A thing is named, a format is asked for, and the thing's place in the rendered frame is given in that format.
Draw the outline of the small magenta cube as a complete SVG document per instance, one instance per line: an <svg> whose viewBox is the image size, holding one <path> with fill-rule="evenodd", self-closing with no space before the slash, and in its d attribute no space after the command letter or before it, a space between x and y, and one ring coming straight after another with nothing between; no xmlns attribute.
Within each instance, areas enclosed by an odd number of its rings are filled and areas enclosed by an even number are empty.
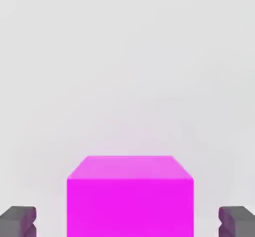
<svg viewBox="0 0 255 237"><path fill-rule="evenodd" d="M67 237L194 237L194 180L171 156L88 156L67 178Z"/></svg>

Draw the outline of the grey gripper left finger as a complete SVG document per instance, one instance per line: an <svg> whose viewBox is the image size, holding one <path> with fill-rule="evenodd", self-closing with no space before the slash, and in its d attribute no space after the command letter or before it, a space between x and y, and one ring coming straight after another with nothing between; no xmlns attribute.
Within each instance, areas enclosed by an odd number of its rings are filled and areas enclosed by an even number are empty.
<svg viewBox="0 0 255 237"><path fill-rule="evenodd" d="M36 237L34 206L11 206L0 216L0 237Z"/></svg>

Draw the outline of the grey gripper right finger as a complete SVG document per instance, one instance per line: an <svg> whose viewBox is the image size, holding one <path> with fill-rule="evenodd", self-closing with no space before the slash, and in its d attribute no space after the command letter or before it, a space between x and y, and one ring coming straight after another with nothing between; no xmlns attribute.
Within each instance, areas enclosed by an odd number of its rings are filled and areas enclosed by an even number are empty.
<svg viewBox="0 0 255 237"><path fill-rule="evenodd" d="M219 208L219 237L255 237L255 215L243 206Z"/></svg>

